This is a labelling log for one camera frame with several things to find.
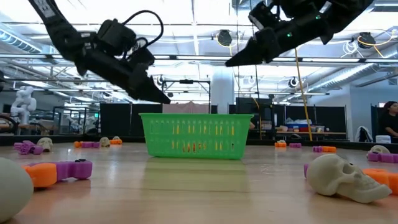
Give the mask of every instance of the white humanoid robot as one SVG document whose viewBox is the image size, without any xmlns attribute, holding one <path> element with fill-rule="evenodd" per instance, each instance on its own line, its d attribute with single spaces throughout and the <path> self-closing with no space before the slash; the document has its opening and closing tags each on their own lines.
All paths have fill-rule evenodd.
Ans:
<svg viewBox="0 0 398 224">
<path fill-rule="evenodd" d="M 30 112 L 36 110 L 36 99 L 32 97 L 33 87 L 22 86 L 11 105 L 11 116 L 17 117 L 20 124 L 29 124 Z"/>
</svg>

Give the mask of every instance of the wooden table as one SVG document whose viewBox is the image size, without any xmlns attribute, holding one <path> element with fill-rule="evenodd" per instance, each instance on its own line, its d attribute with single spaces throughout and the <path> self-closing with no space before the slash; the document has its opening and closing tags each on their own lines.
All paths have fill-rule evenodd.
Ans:
<svg viewBox="0 0 398 224">
<path fill-rule="evenodd" d="M 375 224 L 398 223 L 398 198 L 370 205 L 315 194 L 303 176 L 310 148 L 248 146 L 242 161 L 151 158 L 145 144 L 74 149 L 55 144 L 41 156 L 20 156 L 0 147 L 0 156 L 28 164 L 86 158 L 90 180 L 59 183 L 35 192 L 7 224 Z M 368 162 L 364 151 L 338 149 L 361 168 L 398 172 L 395 164 Z"/>
</svg>

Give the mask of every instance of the beige skull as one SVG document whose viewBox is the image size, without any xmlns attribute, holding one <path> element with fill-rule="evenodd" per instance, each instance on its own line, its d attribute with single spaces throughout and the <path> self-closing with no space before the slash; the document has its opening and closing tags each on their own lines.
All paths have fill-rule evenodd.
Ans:
<svg viewBox="0 0 398 224">
<path fill-rule="evenodd" d="M 366 157 L 368 157 L 369 153 L 386 153 L 389 154 L 390 150 L 388 150 L 386 147 L 384 146 L 380 146 L 380 145 L 375 145 L 371 148 L 371 150 L 366 154 Z"/>
<path fill-rule="evenodd" d="M 107 137 L 102 137 L 99 140 L 99 143 L 101 144 L 101 147 L 110 147 L 111 143 L 109 142 L 109 139 Z"/>
<path fill-rule="evenodd" d="M 52 150 L 52 140 L 50 138 L 41 138 L 37 142 L 37 145 L 42 146 L 44 152 L 50 152 Z"/>
<path fill-rule="evenodd" d="M 336 154 L 314 159 L 307 170 L 307 181 L 318 194 L 338 194 L 359 203 L 370 203 L 392 192 L 388 186 L 377 183 L 358 166 Z"/>
</svg>

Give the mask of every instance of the basket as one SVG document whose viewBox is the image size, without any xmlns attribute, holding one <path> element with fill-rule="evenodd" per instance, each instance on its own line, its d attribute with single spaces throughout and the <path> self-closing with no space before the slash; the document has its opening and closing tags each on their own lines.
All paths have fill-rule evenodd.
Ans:
<svg viewBox="0 0 398 224">
<path fill-rule="evenodd" d="M 157 157 L 240 159 L 251 114 L 141 113 L 148 153 Z"/>
</svg>

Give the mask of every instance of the yellow cable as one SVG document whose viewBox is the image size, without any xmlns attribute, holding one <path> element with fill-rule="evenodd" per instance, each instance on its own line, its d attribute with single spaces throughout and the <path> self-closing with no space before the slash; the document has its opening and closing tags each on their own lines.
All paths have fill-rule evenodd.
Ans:
<svg viewBox="0 0 398 224">
<path fill-rule="evenodd" d="M 379 55 L 382 57 L 382 58 L 384 58 L 384 55 L 380 52 L 380 50 L 379 49 L 377 49 L 377 47 L 376 46 L 373 46 L 374 47 L 374 49 L 379 53 Z"/>
<path fill-rule="evenodd" d="M 298 82 L 300 83 L 301 96 L 302 96 L 303 102 L 304 102 L 305 119 L 307 120 L 308 133 L 310 135 L 310 141 L 312 141 L 311 124 L 310 124 L 310 119 L 308 118 L 307 102 L 305 101 L 305 97 L 304 97 L 303 83 L 301 82 L 301 76 L 300 76 L 299 57 L 297 56 L 297 49 L 296 48 L 294 48 L 294 54 L 296 56 Z"/>
<path fill-rule="evenodd" d="M 385 42 L 383 42 L 383 43 L 379 43 L 379 44 L 369 44 L 369 43 L 365 43 L 365 42 L 363 42 L 363 41 L 361 40 L 361 36 L 359 36 L 359 37 L 357 38 L 357 41 L 358 41 L 359 43 L 361 43 L 361 44 L 374 47 L 374 46 L 381 46 L 381 45 L 384 45 L 384 44 L 388 44 L 393 38 L 394 38 L 394 31 L 391 32 L 390 39 L 387 40 L 387 41 L 385 41 Z"/>
<path fill-rule="evenodd" d="M 257 108 L 259 109 L 259 119 L 260 119 L 260 125 L 259 125 L 259 129 L 260 129 L 260 140 L 262 140 L 262 122 L 261 122 L 261 112 L 260 112 L 260 105 L 259 105 L 259 103 L 257 102 L 257 100 L 256 99 L 254 99 L 253 97 L 252 97 L 252 99 L 254 100 L 254 102 L 256 103 L 256 105 L 257 105 Z"/>
</svg>

